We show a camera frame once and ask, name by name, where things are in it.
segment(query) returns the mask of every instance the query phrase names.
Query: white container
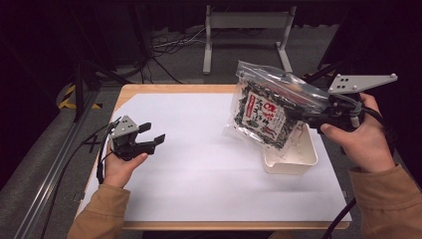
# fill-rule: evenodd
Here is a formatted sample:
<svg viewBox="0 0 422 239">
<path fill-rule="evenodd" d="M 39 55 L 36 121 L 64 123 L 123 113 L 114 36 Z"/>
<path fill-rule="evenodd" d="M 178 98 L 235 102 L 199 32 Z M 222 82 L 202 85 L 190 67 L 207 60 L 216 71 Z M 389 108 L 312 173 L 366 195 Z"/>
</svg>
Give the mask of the white container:
<svg viewBox="0 0 422 239">
<path fill-rule="evenodd" d="M 269 173 L 301 175 L 315 164 L 317 153 L 306 123 L 298 140 L 290 144 L 283 156 L 273 148 L 264 149 L 264 168 Z"/>
</svg>

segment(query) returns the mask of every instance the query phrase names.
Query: plastic bag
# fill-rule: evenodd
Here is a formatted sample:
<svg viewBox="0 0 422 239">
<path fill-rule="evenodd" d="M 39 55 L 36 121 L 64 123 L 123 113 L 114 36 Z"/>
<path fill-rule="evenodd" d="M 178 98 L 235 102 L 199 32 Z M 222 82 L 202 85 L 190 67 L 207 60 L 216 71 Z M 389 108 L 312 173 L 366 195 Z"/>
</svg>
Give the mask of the plastic bag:
<svg viewBox="0 0 422 239">
<path fill-rule="evenodd" d="M 281 69 L 239 62 L 239 83 L 229 126 L 283 156 L 302 133 L 304 123 L 289 119 L 285 109 L 321 113 L 328 93 Z"/>
</svg>

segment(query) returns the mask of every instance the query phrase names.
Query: metal stand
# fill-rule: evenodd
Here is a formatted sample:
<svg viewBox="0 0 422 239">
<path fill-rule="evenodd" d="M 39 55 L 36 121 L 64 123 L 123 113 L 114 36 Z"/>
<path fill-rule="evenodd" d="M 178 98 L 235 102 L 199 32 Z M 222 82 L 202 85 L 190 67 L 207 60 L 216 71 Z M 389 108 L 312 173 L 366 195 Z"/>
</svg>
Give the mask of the metal stand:
<svg viewBox="0 0 422 239">
<path fill-rule="evenodd" d="M 207 6 L 205 30 L 206 45 L 204 55 L 204 75 L 211 73 L 212 58 L 212 28 L 282 28 L 283 39 L 277 42 L 277 50 L 282 60 L 283 69 L 291 73 L 292 67 L 286 54 L 286 43 L 289 38 L 292 23 L 295 18 L 296 7 L 291 7 L 289 12 L 211 12 L 211 8 Z"/>
</svg>

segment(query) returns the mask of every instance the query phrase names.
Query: human hand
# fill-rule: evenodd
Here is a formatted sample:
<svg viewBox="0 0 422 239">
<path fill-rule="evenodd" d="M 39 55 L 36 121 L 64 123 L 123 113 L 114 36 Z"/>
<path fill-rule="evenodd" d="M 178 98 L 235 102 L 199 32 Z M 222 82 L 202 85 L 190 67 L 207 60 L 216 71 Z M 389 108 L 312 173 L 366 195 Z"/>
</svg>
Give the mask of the human hand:
<svg viewBox="0 0 422 239">
<path fill-rule="evenodd" d="M 379 112 L 373 96 L 360 96 L 368 108 Z M 320 130 L 329 139 L 340 144 L 350 160 L 365 172 L 380 172 L 395 166 L 382 126 L 369 114 L 365 114 L 362 125 L 352 132 L 327 123 L 323 124 Z"/>
<path fill-rule="evenodd" d="M 130 161 L 124 161 L 111 152 L 110 143 L 107 145 L 106 154 L 103 184 L 120 188 L 126 186 L 133 171 L 148 158 L 148 154 L 142 153 Z"/>
</svg>

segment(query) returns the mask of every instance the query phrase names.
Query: brown sleeve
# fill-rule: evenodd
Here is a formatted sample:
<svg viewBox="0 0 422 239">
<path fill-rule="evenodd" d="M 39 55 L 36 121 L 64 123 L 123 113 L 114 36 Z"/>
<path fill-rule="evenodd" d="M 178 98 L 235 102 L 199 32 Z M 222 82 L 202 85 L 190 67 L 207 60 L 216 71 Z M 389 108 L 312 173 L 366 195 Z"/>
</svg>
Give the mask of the brown sleeve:
<svg viewBox="0 0 422 239">
<path fill-rule="evenodd" d="M 68 238 L 118 238 L 129 195 L 125 189 L 100 185 L 75 219 Z"/>
<path fill-rule="evenodd" d="M 401 165 L 379 172 L 350 172 L 365 239 L 422 238 L 422 194 Z"/>
</svg>

